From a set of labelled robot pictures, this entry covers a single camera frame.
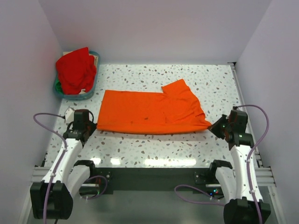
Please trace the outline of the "orange t-shirt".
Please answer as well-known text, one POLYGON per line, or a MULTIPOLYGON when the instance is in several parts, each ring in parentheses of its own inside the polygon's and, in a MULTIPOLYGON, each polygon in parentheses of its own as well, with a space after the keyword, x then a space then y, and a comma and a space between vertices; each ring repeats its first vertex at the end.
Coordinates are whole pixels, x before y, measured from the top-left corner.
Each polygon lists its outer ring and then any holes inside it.
POLYGON ((98 130, 133 134, 192 133, 210 125, 183 79, 162 92, 106 90, 97 121, 98 130))

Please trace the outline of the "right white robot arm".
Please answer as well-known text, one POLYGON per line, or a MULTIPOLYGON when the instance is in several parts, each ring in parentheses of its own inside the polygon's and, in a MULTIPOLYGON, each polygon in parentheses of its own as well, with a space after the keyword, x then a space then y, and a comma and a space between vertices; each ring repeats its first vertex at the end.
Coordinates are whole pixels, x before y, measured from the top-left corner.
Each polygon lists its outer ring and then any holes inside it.
POLYGON ((257 144, 246 132, 247 123, 247 113, 235 106, 228 116, 223 114, 208 128, 228 143, 233 158, 233 163, 214 160, 208 171, 209 180, 221 186, 227 224, 264 224, 271 214, 258 187, 253 158, 257 144))

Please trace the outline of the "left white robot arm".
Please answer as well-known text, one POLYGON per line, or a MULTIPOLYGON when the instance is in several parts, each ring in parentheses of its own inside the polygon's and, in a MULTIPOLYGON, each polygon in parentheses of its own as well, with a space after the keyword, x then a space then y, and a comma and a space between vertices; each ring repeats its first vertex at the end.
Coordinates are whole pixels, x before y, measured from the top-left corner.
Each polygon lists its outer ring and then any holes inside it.
POLYGON ((63 118, 68 124, 63 134, 58 134, 62 145, 46 175, 30 187, 33 216, 48 219, 68 219, 73 208, 73 198, 81 185, 96 180, 95 164, 91 160, 77 160, 89 137, 96 129, 93 114, 87 109, 68 109, 63 118))

